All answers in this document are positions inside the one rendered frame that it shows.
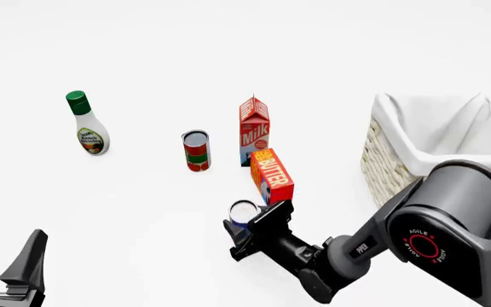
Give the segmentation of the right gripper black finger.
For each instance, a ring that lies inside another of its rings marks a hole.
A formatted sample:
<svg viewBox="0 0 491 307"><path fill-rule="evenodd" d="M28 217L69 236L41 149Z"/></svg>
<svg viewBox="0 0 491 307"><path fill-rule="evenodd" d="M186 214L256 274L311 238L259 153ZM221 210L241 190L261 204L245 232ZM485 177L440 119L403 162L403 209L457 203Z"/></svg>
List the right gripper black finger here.
<svg viewBox="0 0 491 307"><path fill-rule="evenodd" d="M223 220L223 227L226 229L234 242L234 247L242 248L248 244L251 234L247 227L240 227L232 224L228 219Z"/></svg>

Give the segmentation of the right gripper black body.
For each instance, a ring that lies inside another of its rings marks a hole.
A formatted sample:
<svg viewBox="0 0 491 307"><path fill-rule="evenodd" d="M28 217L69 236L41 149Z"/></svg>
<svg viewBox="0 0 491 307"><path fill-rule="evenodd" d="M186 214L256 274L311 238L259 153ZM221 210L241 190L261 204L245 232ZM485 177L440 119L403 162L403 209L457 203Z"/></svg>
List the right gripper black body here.
<svg viewBox="0 0 491 307"><path fill-rule="evenodd" d="M270 236L269 229L266 227L255 227L253 232L249 232L251 238L248 244L242 248L231 247L229 250L231 257L239 262L256 252L263 252L271 258L274 254L274 240Z"/></svg>

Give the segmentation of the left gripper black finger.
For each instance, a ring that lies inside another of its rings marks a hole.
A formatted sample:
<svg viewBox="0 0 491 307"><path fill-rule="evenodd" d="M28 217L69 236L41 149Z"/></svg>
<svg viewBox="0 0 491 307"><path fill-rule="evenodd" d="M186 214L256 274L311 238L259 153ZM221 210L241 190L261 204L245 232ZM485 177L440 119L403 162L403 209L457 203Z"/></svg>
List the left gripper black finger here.
<svg viewBox="0 0 491 307"><path fill-rule="evenodd" d="M7 285L6 293L44 293L43 261L48 236L35 229L14 262L0 275Z"/></svg>

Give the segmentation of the blue white soup can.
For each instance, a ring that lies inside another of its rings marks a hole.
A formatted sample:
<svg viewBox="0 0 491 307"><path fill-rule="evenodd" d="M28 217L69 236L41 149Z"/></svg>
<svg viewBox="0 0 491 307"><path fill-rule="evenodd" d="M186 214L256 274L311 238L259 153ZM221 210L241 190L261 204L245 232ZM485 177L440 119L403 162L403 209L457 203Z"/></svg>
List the blue white soup can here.
<svg viewBox="0 0 491 307"><path fill-rule="evenodd" d="M260 212L260 207L253 202L249 200L239 200L229 207L229 221L234 226L246 228L247 224Z"/></svg>

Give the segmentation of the woven cream basket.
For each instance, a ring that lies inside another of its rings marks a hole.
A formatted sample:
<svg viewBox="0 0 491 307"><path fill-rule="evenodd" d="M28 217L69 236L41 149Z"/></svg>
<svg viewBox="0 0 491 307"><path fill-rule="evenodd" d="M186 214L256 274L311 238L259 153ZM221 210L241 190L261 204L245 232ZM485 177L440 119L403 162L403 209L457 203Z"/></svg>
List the woven cream basket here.
<svg viewBox="0 0 491 307"><path fill-rule="evenodd" d="M361 156L361 170L374 202L382 206L418 177L447 160L473 160L491 168L491 125L477 130L467 153L455 153L469 130L453 115L373 114Z"/></svg>

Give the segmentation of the white cloth basket liner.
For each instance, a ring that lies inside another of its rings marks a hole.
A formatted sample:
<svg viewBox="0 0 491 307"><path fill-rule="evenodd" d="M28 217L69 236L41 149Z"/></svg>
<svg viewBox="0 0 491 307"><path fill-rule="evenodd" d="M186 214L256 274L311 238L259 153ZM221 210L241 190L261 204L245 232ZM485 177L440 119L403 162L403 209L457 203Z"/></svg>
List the white cloth basket liner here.
<svg viewBox="0 0 491 307"><path fill-rule="evenodd" d="M372 116L413 176L457 159L491 169L491 101L484 94L377 94Z"/></svg>

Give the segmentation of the red orange butter box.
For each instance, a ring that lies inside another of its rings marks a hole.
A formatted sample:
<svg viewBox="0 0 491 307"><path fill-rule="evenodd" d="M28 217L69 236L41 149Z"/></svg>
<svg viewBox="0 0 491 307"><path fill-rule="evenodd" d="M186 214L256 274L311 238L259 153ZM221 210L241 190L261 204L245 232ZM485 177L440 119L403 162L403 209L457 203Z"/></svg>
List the red orange butter box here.
<svg viewBox="0 0 491 307"><path fill-rule="evenodd" d="M272 148L251 154L251 177L267 206L292 199L294 182Z"/></svg>

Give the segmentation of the red green tomato sauce can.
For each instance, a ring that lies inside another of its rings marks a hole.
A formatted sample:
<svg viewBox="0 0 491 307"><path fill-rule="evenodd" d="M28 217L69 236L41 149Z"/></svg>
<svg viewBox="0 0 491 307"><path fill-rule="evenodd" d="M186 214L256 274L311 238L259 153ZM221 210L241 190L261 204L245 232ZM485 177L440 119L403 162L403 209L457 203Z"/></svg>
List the red green tomato sauce can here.
<svg viewBox="0 0 491 307"><path fill-rule="evenodd" d="M191 130L182 135L187 166L190 171L207 171L211 165L209 136L203 130Z"/></svg>

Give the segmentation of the red white milk carton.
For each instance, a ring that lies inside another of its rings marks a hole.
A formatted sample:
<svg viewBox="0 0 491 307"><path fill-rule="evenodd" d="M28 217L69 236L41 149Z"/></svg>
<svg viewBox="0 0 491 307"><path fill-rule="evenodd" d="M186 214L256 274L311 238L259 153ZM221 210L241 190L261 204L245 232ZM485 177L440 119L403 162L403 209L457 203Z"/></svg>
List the red white milk carton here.
<svg viewBox="0 0 491 307"><path fill-rule="evenodd" d="M270 118L266 104L253 96L240 106L240 164L251 165L251 154L269 147Z"/></svg>

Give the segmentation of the white dressing bottle green cap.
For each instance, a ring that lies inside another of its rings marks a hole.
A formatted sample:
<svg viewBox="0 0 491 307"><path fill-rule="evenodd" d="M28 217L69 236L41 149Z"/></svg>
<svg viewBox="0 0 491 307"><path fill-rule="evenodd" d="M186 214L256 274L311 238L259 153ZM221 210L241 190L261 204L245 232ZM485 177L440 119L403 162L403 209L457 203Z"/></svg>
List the white dressing bottle green cap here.
<svg viewBox="0 0 491 307"><path fill-rule="evenodd" d="M104 125L97 119L83 91L71 91L66 100L77 124L77 138L90 155L103 155L110 147L110 137Z"/></svg>

